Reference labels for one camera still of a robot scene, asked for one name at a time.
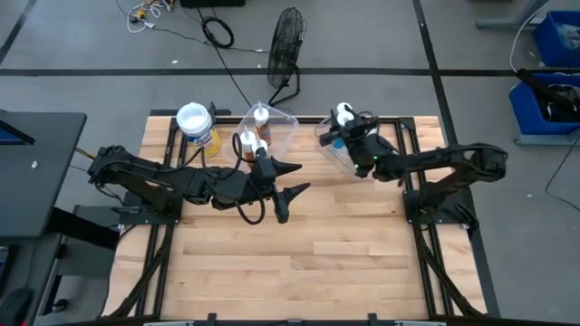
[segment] blue storage box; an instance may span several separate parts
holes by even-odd
[[[567,84],[580,87],[580,75],[534,74],[547,85]],[[580,122],[548,122],[542,117],[536,95],[526,83],[521,82],[509,93],[511,105],[516,113],[519,129],[524,135],[567,135],[580,129]]]
[[[544,22],[533,33],[542,61],[550,67],[580,67],[580,50],[571,50],[564,46],[564,41],[557,31],[559,24],[580,26],[580,12],[551,11],[547,13]]]

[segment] white lid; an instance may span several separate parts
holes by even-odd
[[[245,127],[245,131],[239,136],[239,139],[242,142],[242,149],[245,152],[252,152],[252,145],[256,142],[256,135],[254,132],[249,131],[247,127]]]
[[[179,128],[188,136],[197,136],[211,126],[211,117],[203,105],[191,102],[178,111],[177,121]]]
[[[256,125],[259,127],[268,121],[270,118],[270,112],[268,109],[262,105],[262,102],[257,103],[257,108],[254,110],[254,119],[256,120]]]
[[[338,103],[338,105],[336,106],[336,113],[342,113],[346,111],[346,107],[349,107],[350,109],[353,108],[353,106],[351,105],[351,103],[347,103],[347,102],[340,102]]]
[[[266,153],[268,152],[268,144],[262,140],[262,139],[257,139],[254,144],[252,144],[252,150],[254,151],[254,153],[256,153],[257,149],[263,147],[266,150]]]
[[[354,120],[354,116],[351,112],[344,111],[344,112],[338,113],[336,120],[338,121],[338,124],[340,124],[341,126],[344,127],[344,125],[346,124],[346,121]]]

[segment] concrete floor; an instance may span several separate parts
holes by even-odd
[[[0,43],[11,33],[27,2],[3,4]],[[128,10],[139,1],[120,2]],[[480,31],[474,22],[479,17],[514,14],[524,2],[422,0],[439,68],[508,69],[515,32]],[[552,2],[550,8],[580,10],[580,3],[574,0]],[[429,68],[409,0],[248,0],[245,7],[218,8],[217,13],[233,29],[237,46],[266,50],[279,13],[292,5],[308,21],[298,61],[303,68]],[[154,23],[203,37],[199,26],[180,9],[164,13]],[[267,64],[264,54],[222,53],[232,68]],[[516,66],[537,68],[539,55],[530,53],[537,49],[530,34],[524,33],[516,50]],[[0,75],[7,69],[221,67],[209,46],[161,32],[129,34],[114,0],[38,0],[0,64]],[[264,75],[239,75],[236,80],[250,101],[265,101],[273,92]],[[300,95],[285,103],[296,114],[325,114],[337,102],[349,101],[355,108],[381,115],[440,115],[430,76],[308,74],[302,83]],[[575,304],[580,294],[576,277],[580,212],[544,194],[567,149],[513,145],[518,128],[508,93],[516,83],[509,77],[443,78],[459,142],[495,144],[510,155],[505,179],[472,187],[499,309],[505,318],[580,322]],[[89,151],[121,144],[137,152],[150,110],[177,109],[189,101],[214,101],[234,113],[242,113],[246,107],[231,80],[223,75],[0,77],[0,108],[85,112],[88,120],[80,146]],[[573,153],[551,190],[575,203],[574,193],[580,190],[575,165],[579,163],[580,153]],[[89,162],[75,157],[73,164],[87,167]],[[67,210],[74,205],[108,204],[113,202],[95,192],[87,177],[73,169],[57,202]],[[87,286],[102,287],[98,284],[103,280],[92,281],[73,280],[66,288],[82,293],[79,289]],[[95,297],[98,304],[102,296]],[[65,319],[90,319],[99,309],[93,310],[76,314],[72,310]]]

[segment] wooden table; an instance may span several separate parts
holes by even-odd
[[[149,117],[141,157],[162,161],[169,122],[170,117]],[[421,150],[444,146],[437,117],[415,117],[415,122]],[[232,129],[218,126],[225,141]],[[171,247],[162,320],[205,320],[209,312],[220,320],[364,320],[370,312],[382,320],[428,318],[402,188],[397,182],[346,178],[317,151],[313,130],[314,125],[302,124],[284,159],[304,167],[277,180],[280,188],[312,183],[292,202],[287,224],[276,222],[269,201],[264,222],[256,226],[246,224],[236,209],[184,204]],[[385,125],[381,134],[397,144],[393,127]],[[179,141],[175,146],[172,166]],[[192,152],[188,149],[186,157]],[[230,166],[220,155],[208,163]],[[429,171],[427,178],[438,180],[449,172]],[[259,205],[245,210],[257,216]],[[449,276],[485,311],[466,231],[459,225],[437,227]],[[149,230],[137,226],[119,244],[104,314],[140,277]],[[431,280],[442,313],[433,274]],[[146,312],[151,304],[152,295]]]

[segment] black cable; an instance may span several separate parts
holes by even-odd
[[[580,140],[580,137],[576,138],[576,140],[574,141],[574,144],[572,144],[572,146],[570,147],[570,149],[568,150],[568,152],[565,154],[564,159],[562,159],[562,162],[560,163],[560,165],[558,166],[558,168],[556,169],[556,172],[554,172],[554,174],[552,175],[552,177],[550,178],[550,181],[547,182],[546,188],[544,189],[544,192],[546,192],[546,195],[555,198],[563,203],[566,203],[568,205],[570,205],[571,207],[575,208],[575,210],[577,210],[578,212],[580,212],[580,208],[578,208],[578,206],[570,203],[569,201],[558,197],[556,195],[552,195],[550,194],[550,192],[548,191],[548,189],[550,188],[550,185],[552,184],[552,181],[554,181],[554,178],[556,177],[556,175],[558,174],[558,172],[560,171],[560,168],[562,168],[562,166],[564,165],[564,163],[566,163],[566,160],[568,159],[568,157],[570,156],[570,154],[572,153],[572,150],[574,149],[574,147],[576,146],[576,144],[578,143],[578,140]]]
[[[257,189],[256,185],[254,185],[254,182],[252,182],[251,180],[248,180],[247,182],[252,187],[252,190],[254,190],[254,192],[256,193],[256,195],[258,197],[258,202],[260,203],[260,217],[256,221],[252,221],[251,219],[249,219],[247,217],[247,215],[246,215],[246,213],[244,213],[244,210],[242,209],[242,207],[236,201],[235,204],[236,204],[237,212],[239,213],[240,216],[242,216],[244,221],[246,221],[246,223],[248,223],[249,225],[259,225],[264,220],[264,216],[266,216],[266,204],[264,204],[264,199],[262,198],[262,194],[260,194],[260,191]]]
[[[205,154],[206,151],[203,149],[203,147],[201,147],[201,149],[202,149],[201,150],[201,167],[203,167],[203,170],[206,172],[206,174],[208,176],[216,178],[216,179],[225,179],[225,178],[233,176],[234,173],[236,173],[239,170],[239,166],[242,163],[242,160],[244,160],[244,158],[242,158],[242,154],[236,150],[236,146],[241,148],[242,147],[242,140],[240,139],[237,132],[234,132],[234,135],[232,136],[232,147],[234,148],[234,152],[236,153],[236,156],[237,156],[236,165],[228,173],[226,173],[225,176],[218,176],[218,175],[215,175],[215,174],[209,172],[208,166],[206,165],[206,154]]]
[[[185,35],[183,35],[183,34],[180,34],[180,33],[177,33],[177,32],[173,32],[173,31],[171,31],[171,30],[169,30],[169,29],[165,29],[165,28],[157,28],[157,27],[155,27],[155,28],[153,28],[153,31],[158,31],[158,32],[167,32],[167,33],[169,33],[169,34],[174,34],[174,35],[177,35],[177,36],[179,36],[179,37],[182,37],[182,38],[184,38],[184,39],[186,39],[186,40],[195,41],[195,42],[197,42],[197,43],[201,43],[201,44],[204,44],[204,45],[210,45],[209,43],[206,43],[206,42],[204,42],[204,41],[201,41],[201,40],[199,40],[199,39],[198,39],[198,38],[196,38],[196,37],[189,37],[189,36],[185,36]]]
[[[182,6],[180,6],[179,8],[181,8],[181,11],[183,12],[183,14],[185,14],[187,17],[191,18],[193,21],[195,21],[196,23],[198,23],[199,25],[202,25],[202,23],[196,19],[196,17],[192,16],[191,14],[189,14]]]
[[[201,23],[201,30],[210,43],[214,44],[214,46],[221,48],[221,49],[228,49],[232,45],[234,45],[234,42],[236,41],[236,38],[234,37],[234,32],[232,32],[232,29],[229,28],[229,26],[223,20],[219,19],[217,15],[215,17],[211,17],[211,16],[204,17],[203,14],[201,13],[201,10],[199,9],[199,7],[198,7],[198,13],[199,13],[199,16],[201,17],[201,22],[202,22]],[[220,41],[218,41],[218,39],[216,39],[214,34],[209,31],[208,24],[212,23],[212,22],[218,23],[226,31],[227,35],[229,36],[228,43],[221,43]]]
[[[203,14],[201,13],[201,10],[199,10],[198,8],[198,13],[199,13],[199,17],[201,18],[202,21],[205,22],[205,18],[203,16]],[[216,49],[216,53],[217,56],[219,57],[219,60],[221,61],[221,63],[224,65],[224,68],[226,68],[227,74],[229,75],[229,78],[232,80],[232,82],[234,82],[234,85],[236,85],[237,90],[239,91],[239,93],[242,95],[242,97],[244,98],[244,100],[247,103],[247,106],[249,106],[250,108],[252,107],[252,104],[250,104],[250,101],[247,99],[246,95],[244,94],[244,92],[242,91],[242,89],[239,88],[239,85],[237,85],[236,79],[234,79],[234,76],[232,75],[232,72],[229,70],[229,68],[226,65],[226,62],[224,61],[224,58],[222,58],[221,53],[219,52],[218,47],[216,46],[215,43],[212,43],[214,45],[214,49]]]
[[[202,150],[203,150],[203,147],[200,147],[198,150],[195,151],[195,153],[193,153],[193,155],[185,163],[183,163],[182,165],[180,165],[180,166],[178,166],[176,168],[166,168],[166,169],[150,168],[150,167],[146,167],[146,166],[143,166],[141,164],[137,164],[137,163],[134,163],[134,162],[131,162],[131,161],[128,161],[128,160],[120,160],[120,159],[117,159],[117,160],[112,160],[112,161],[109,161],[109,162],[103,164],[102,167],[101,167],[101,169],[104,169],[104,168],[108,167],[109,165],[113,165],[113,164],[127,164],[128,166],[134,166],[134,167],[137,167],[137,168],[143,168],[143,169],[146,169],[146,170],[151,171],[151,172],[156,172],[156,173],[171,173],[171,172],[180,171],[180,170],[186,168],[196,158],[196,156],[200,152],[202,152]]]
[[[226,62],[224,61],[224,58],[221,57],[221,53],[219,53],[218,48],[215,45],[214,45],[214,48],[216,49],[217,56],[219,56],[219,60],[223,63],[224,68],[226,68],[226,71],[227,71],[227,74],[229,75],[229,78],[231,78],[232,82],[234,82],[234,85],[236,85],[237,90],[244,98],[244,101],[246,101],[247,106],[251,108],[252,104],[250,104],[250,101],[247,99],[246,95],[242,92],[242,89],[239,88],[239,85],[237,84],[236,80],[234,79],[234,76],[232,75],[232,72],[229,70],[229,68],[226,65]]]
[[[119,197],[119,195],[108,194],[108,193],[104,192],[101,188],[97,187],[96,184],[94,184],[94,188],[97,189],[97,191],[99,191],[100,193],[102,193],[103,195],[105,195],[107,197],[111,197],[111,198],[119,200],[119,203],[121,203],[121,206],[123,206],[123,201],[122,201],[121,197]]]
[[[89,171],[88,171],[87,169],[85,169],[85,168],[79,168],[79,167],[77,167],[77,166],[74,166],[74,165],[72,165],[72,164],[71,164],[71,165],[69,165],[69,167],[71,167],[71,168],[76,168],[76,169],[78,169],[78,170],[80,170],[80,171],[82,171],[82,172],[85,172],[85,173],[87,173],[87,174],[89,173]],[[107,190],[110,192],[110,194],[107,194],[107,193],[105,193],[104,191],[102,191],[102,189],[100,189],[100,188],[98,188],[98,187],[96,187],[96,188],[97,188],[97,190],[99,190],[99,192],[100,192],[100,193],[104,194],[104,195],[105,195],[105,196],[107,196],[107,197],[115,198],[115,199],[119,200],[119,202],[121,202],[121,205],[124,205],[124,204],[123,204],[123,201],[122,201],[122,199],[121,199],[121,196],[119,196],[119,195],[115,194],[115,193],[114,193],[112,190],[110,190],[110,189],[107,187],[107,185],[103,185],[103,187],[104,187],[105,189],[107,189]]]

